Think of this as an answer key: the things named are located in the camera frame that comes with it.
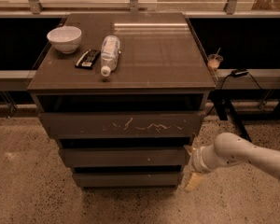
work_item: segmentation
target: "brown tabletop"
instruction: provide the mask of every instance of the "brown tabletop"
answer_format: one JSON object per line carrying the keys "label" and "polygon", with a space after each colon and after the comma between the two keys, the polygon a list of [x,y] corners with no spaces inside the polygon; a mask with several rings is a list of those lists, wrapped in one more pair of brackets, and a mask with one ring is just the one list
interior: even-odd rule
{"label": "brown tabletop", "polygon": [[[76,13],[65,25],[82,30],[72,54],[50,48],[28,86],[38,92],[166,92],[212,90],[215,83],[181,13]],[[105,78],[101,60],[92,70],[75,68],[87,49],[101,49],[107,35],[120,39],[117,69]]]}

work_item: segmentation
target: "bottle cap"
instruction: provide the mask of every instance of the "bottle cap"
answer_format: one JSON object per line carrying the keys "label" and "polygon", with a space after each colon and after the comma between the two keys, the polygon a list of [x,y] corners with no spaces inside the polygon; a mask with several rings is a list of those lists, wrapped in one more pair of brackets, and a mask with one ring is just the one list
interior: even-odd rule
{"label": "bottle cap", "polygon": [[101,74],[103,77],[109,77],[111,73],[111,69],[109,66],[104,65],[101,69]]}

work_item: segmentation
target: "bottle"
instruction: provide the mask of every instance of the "bottle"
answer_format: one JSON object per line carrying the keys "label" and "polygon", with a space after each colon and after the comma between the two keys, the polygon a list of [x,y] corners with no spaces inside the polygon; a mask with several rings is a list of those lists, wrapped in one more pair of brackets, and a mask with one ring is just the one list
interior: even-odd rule
{"label": "bottle", "polygon": [[109,77],[111,71],[114,71],[119,59],[119,38],[109,35],[104,39],[101,50],[101,74],[103,77]]}

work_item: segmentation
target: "bottom drawer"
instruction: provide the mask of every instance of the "bottom drawer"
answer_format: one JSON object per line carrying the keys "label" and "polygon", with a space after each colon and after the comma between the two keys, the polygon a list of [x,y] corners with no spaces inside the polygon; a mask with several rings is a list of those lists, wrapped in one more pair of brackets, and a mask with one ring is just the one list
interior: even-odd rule
{"label": "bottom drawer", "polygon": [[81,188],[170,187],[176,188],[183,173],[101,173],[73,174]]}

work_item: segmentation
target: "floor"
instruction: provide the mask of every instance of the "floor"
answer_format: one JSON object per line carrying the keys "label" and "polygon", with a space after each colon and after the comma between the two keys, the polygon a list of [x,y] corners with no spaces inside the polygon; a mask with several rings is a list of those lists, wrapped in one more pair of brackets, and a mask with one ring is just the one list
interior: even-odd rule
{"label": "floor", "polygon": [[[191,192],[185,191],[189,165],[177,189],[82,191],[64,167],[57,145],[47,137],[34,106],[20,106],[11,119],[6,114],[0,106],[0,224],[280,224],[280,181],[251,165],[217,169]],[[280,120],[245,121],[245,127],[255,145],[280,150]],[[224,132],[238,130],[231,117],[219,120],[213,111],[193,146],[211,145]]]}

